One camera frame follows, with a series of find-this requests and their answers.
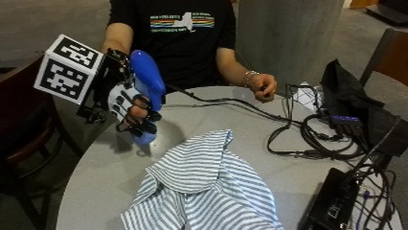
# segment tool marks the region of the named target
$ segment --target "blue and white striped cloth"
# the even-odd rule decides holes
[[[271,192],[248,164],[227,150],[229,130],[211,131],[170,149],[147,175],[126,230],[283,230]]]

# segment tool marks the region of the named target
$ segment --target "concrete pillar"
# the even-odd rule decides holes
[[[239,0],[236,59],[285,83],[320,82],[344,0]]]

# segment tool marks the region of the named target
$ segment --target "man's arm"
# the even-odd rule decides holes
[[[233,85],[247,86],[259,101],[272,100],[276,90],[275,77],[268,74],[252,74],[236,62],[235,51],[227,48],[216,49],[216,66],[224,80]]]
[[[107,48],[130,54],[130,47],[132,42],[132,29],[122,23],[111,23],[106,27],[104,41],[102,43],[102,53],[104,54]]]

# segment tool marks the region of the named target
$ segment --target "wooden chair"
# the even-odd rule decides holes
[[[82,156],[82,150],[58,117],[53,97],[33,88],[41,61],[42,57],[38,57],[26,66],[0,76],[0,177],[3,180],[0,189],[14,195],[35,229],[45,228],[46,218],[33,206],[22,180],[29,179],[29,175],[37,173],[53,159],[61,141],[78,157]],[[49,152],[45,144],[54,131],[58,141],[53,152]],[[41,162],[21,172],[18,165],[35,155]]]
[[[408,86],[408,33],[388,28],[361,73],[365,86],[372,72],[378,72]]]

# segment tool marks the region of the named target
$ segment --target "wrist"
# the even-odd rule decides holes
[[[251,80],[253,78],[255,75],[257,75],[259,73],[256,71],[247,71],[243,75],[243,87],[251,89],[252,85],[251,85]]]

